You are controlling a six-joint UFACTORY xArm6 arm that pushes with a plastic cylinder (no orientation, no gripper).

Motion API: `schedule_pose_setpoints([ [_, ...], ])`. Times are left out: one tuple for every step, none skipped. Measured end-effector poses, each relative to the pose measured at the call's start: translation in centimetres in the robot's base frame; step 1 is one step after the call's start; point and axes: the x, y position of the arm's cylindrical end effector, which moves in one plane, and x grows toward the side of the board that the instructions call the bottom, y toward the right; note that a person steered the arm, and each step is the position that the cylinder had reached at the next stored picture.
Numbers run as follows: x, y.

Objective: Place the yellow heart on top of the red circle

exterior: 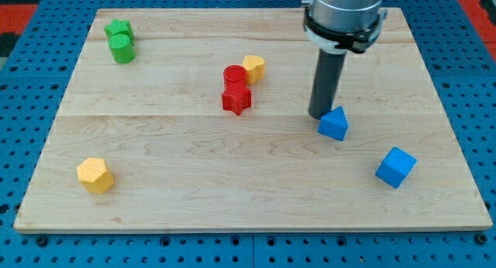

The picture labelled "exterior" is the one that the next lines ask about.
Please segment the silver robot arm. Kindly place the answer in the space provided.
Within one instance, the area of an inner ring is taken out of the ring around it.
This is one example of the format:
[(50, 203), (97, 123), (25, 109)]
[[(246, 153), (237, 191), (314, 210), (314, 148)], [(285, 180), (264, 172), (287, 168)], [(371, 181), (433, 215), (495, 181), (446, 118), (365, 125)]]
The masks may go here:
[(364, 53), (379, 37), (383, 0), (301, 0), (308, 39), (331, 54)]

